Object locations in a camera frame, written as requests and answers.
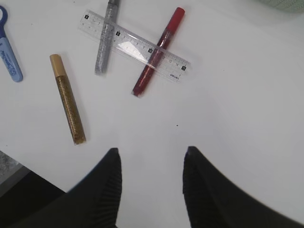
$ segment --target blue scissors handle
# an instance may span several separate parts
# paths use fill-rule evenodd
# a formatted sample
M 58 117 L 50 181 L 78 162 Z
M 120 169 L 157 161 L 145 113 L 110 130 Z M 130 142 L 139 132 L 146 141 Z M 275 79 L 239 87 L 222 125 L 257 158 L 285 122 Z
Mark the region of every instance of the blue scissors handle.
M 2 11 L 2 18 L 0 20 L 0 56 L 13 81 L 21 82 L 23 75 L 4 31 L 4 25 L 8 20 L 8 12 L 3 6 L 0 6 L 0 10 Z
M 6 37 L 5 31 L 4 31 L 4 25 L 6 21 L 8 20 L 8 12 L 3 6 L 0 6 L 0 10 L 2 11 L 2 18 L 0 20 L 0 38 Z

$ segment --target green object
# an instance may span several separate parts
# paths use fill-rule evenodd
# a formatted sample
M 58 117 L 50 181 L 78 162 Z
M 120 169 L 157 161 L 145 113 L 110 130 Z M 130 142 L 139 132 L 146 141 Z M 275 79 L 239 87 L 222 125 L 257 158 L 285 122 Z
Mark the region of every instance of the green object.
M 304 12 L 304 0 L 259 0 L 269 6 L 288 12 Z

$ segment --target white table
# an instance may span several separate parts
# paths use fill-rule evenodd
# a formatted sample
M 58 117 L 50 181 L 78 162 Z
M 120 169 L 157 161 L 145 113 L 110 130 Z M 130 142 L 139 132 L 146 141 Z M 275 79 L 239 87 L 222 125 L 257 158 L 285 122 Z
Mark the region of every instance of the white table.
M 197 146 L 228 178 L 304 223 L 304 15 L 254 0 L 122 0 L 118 23 L 157 42 L 177 6 L 170 51 L 191 61 L 182 85 L 155 77 L 131 90 L 142 66 L 113 53 L 94 75 L 98 44 L 79 30 L 107 0 L 0 0 L 24 81 L 0 63 L 0 150 L 59 188 L 75 186 L 111 147 L 123 163 L 118 226 L 189 227 L 183 159 Z M 49 55 L 61 54 L 88 139 L 74 146 Z

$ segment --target gray floor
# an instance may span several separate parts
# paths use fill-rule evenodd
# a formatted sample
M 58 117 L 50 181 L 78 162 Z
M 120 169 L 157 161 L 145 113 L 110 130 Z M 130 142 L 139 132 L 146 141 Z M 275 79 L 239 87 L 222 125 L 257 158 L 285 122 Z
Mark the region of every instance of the gray floor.
M 14 169 L 18 162 L 0 151 L 0 178 Z

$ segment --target pen cap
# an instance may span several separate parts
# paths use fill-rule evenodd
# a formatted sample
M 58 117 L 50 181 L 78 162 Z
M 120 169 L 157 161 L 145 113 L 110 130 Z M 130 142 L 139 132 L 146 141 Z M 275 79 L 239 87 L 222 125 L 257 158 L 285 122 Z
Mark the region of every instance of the pen cap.
M 59 55 L 57 54 L 51 55 L 49 58 L 51 59 L 55 77 L 67 75 L 65 67 L 63 66 L 62 63 L 62 59 Z
M 169 30 L 172 34 L 175 34 L 184 15 L 185 15 L 184 9 L 182 9 L 180 7 L 176 8 L 168 26 L 167 26 L 167 30 Z

